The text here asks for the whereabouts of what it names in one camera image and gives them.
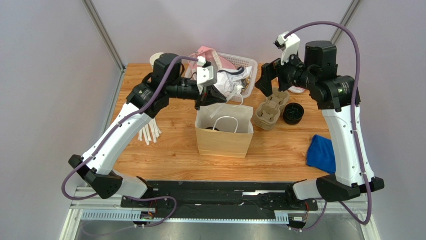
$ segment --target white fabric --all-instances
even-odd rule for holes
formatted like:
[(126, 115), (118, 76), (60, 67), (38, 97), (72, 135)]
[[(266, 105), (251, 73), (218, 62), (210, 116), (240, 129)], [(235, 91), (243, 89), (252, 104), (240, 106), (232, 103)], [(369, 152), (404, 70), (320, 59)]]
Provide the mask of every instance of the white fabric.
[[(230, 73), (238, 72), (238, 70), (233, 70), (233, 69), (224, 69), (224, 70)], [(251, 66), (246, 67), (244, 69), (244, 72), (241, 73), (240, 75), (231, 75), (227, 72), (218, 72), (217, 83), (214, 85), (217, 88), (217, 90), (219, 90), (219, 92), (223, 94), (225, 97), (229, 97), (230, 94), (234, 92), (234, 89), (237, 86), (244, 87), (241, 81), (250, 77), (250, 75), (252, 74), (252, 67)]]

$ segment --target black cable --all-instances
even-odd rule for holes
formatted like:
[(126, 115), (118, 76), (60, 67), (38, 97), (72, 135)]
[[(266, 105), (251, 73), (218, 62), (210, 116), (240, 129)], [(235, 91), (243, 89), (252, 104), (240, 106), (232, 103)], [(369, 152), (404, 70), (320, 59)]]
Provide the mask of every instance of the black cable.
[(242, 66), (240, 66), (239, 68), (237, 68), (237, 72), (230, 72), (230, 71), (227, 71), (227, 70), (219, 70), (219, 71), (217, 71), (218, 73), (223, 73), (223, 72), (225, 72), (225, 73), (227, 73), (227, 74), (230, 74), (230, 75), (234, 75), (234, 76), (236, 76), (236, 75), (240, 75), (240, 74), (242, 74), (242, 73), (244, 73), (244, 71), (246, 70), (244, 67), (242, 67)]

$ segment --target paper cup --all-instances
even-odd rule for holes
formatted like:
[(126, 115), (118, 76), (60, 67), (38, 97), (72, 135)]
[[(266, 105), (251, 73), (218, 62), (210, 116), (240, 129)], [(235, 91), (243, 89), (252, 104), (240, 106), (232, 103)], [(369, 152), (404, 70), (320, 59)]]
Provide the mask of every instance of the paper cup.
[(154, 55), (152, 55), (152, 57), (149, 59), (149, 63), (151, 64), (152, 69), (154, 69), (154, 63), (156, 62), (157, 59), (160, 58), (161, 55), (163, 55), (164, 52), (159, 52), (156, 53)]

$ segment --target wood grain surface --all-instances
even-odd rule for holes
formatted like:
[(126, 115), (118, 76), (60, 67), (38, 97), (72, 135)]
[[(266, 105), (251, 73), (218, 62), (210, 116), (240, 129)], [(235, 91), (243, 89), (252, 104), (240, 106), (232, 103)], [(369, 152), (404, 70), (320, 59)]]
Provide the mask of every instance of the wood grain surface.
[[(113, 119), (133, 87), (151, 71), (149, 64), (128, 65)], [(114, 169), (146, 180), (174, 181), (295, 182), (325, 176), (325, 172), (306, 165), (306, 153), (315, 134), (330, 138), (327, 124), (308, 92), (290, 94), (289, 103), (299, 103), (304, 107), (302, 121), (297, 125), (287, 125), (280, 118), (270, 131), (253, 124), (254, 136), (246, 158), (199, 155), (195, 103), (171, 99), (170, 105), (156, 117), (163, 132), (158, 143), (147, 146), (144, 141), (138, 141), (136, 135)], [(261, 91), (255, 88), (244, 105), (256, 111), (264, 99)]]

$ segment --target metal pole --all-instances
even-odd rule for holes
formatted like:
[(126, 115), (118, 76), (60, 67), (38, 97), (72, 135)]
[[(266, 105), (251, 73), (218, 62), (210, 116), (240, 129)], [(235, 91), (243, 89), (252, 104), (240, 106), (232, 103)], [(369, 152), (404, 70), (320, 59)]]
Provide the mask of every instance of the metal pole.
[[(344, 14), (343, 18), (340, 21), (340, 24), (348, 27), (349, 23), (351, 22), (352, 18), (354, 17), (355, 13), (357, 12), (358, 8), (360, 7), (361, 3), (363, 2), (363, 0), (352, 0), (352, 2), (349, 5), (349, 8), (347, 9), (346, 13)], [(340, 29), (337, 29), (334, 34), (333, 37), (331, 38), (331, 43), (333, 43), (334, 45), (337, 44), (337, 42), (340, 40), (340, 38), (342, 37), (342, 33), (343, 31)]]
[(103, 133), (107, 131), (107, 129), (111, 125), (111, 121), (113, 120), (114, 111), (116, 109), (116, 105), (117, 105), (117, 102), (119, 100), (120, 90), (122, 89), (125, 73), (126, 73), (125, 70), (121, 71), (120, 80), (118, 81), (117, 87), (116, 87), (115, 92), (114, 92), (114, 96), (113, 96), (111, 103), (109, 105), (108, 118), (106, 119), (106, 122), (104, 123)]
[(94, 25), (96, 26), (97, 30), (99, 31), (100, 36), (102, 37), (103, 41), (105, 42), (106, 47), (108, 48), (109, 52), (111, 53), (112, 58), (115, 61), (115, 64), (117, 64), (117, 67), (123, 72), (126, 69), (125, 64), (123, 63), (122, 59), (120, 58), (120, 55), (116, 49), (116, 47), (113, 44), (113, 41), (111, 40), (110, 36), (108, 35), (107, 30), (105, 29), (104, 24), (102, 23), (101, 17), (98, 14), (98, 11), (96, 10), (95, 5), (93, 4), (92, 0), (81, 0), (84, 4), (84, 6), (87, 9), (87, 12), (89, 13), (91, 19), (93, 20)]

